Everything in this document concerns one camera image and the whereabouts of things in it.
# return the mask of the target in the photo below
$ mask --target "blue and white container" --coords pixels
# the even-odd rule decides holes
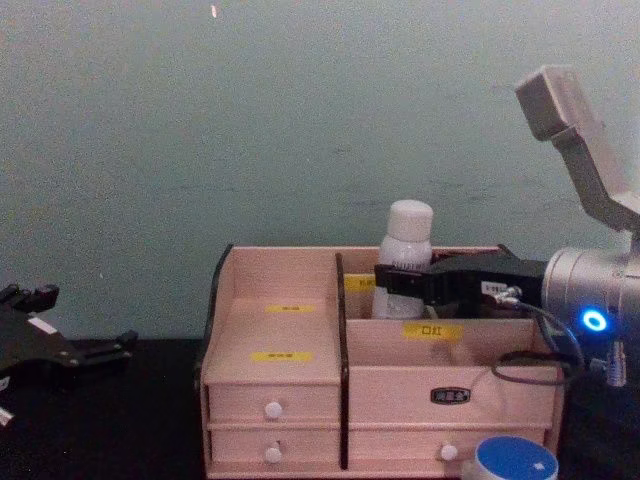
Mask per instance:
[[[491,437],[476,447],[473,463],[463,467],[462,480],[556,480],[558,460],[526,438]]]

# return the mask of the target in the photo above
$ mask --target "white bottle cap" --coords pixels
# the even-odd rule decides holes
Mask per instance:
[[[393,202],[389,212],[387,235],[403,242],[425,242],[431,236],[433,210],[417,200]]]

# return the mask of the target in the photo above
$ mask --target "drawer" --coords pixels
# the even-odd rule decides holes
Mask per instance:
[[[349,460],[438,460],[444,445],[453,445],[455,461],[474,457],[476,446],[485,438],[516,435],[536,443],[544,441],[544,430],[365,430],[349,432]]]
[[[508,375],[555,380],[555,367],[502,367]],[[466,403],[442,405],[431,401],[437,388],[470,390]],[[488,367],[353,367],[349,414],[352,423],[419,423],[469,428],[549,429],[555,388],[505,382]]]
[[[246,464],[251,469],[256,463],[267,465],[274,471],[287,465],[305,462],[334,463],[338,468],[340,432],[337,428],[318,429],[219,429],[211,432],[213,462]],[[277,448],[281,459],[267,461],[268,449]]]
[[[270,418],[270,412],[281,414]],[[339,387],[333,385],[211,385],[210,420],[233,422],[338,422]]]

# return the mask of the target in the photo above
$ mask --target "metal connector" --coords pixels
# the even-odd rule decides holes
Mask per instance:
[[[520,303],[522,298],[522,289],[520,287],[509,287],[506,290],[493,295],[497,305],[515,307]]]
[[[609,346],[607,353],[607,385],[624,387],[627,384],[627,360],[624,355],[624,344],[616,340]]]
[[[0,425],[6,427],[13,418],[13,414],[0,407]]]

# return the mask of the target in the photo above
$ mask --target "white bottle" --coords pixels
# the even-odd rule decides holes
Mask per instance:
[[[432,220],[433,210],[426,203],[417,200],[394,202],[378,263],[403,270],[424,270],[431,263]],[[373,295],[372,318],[420,318],[423,309],[421,299],[389,295],[383,287],[376,287]]]

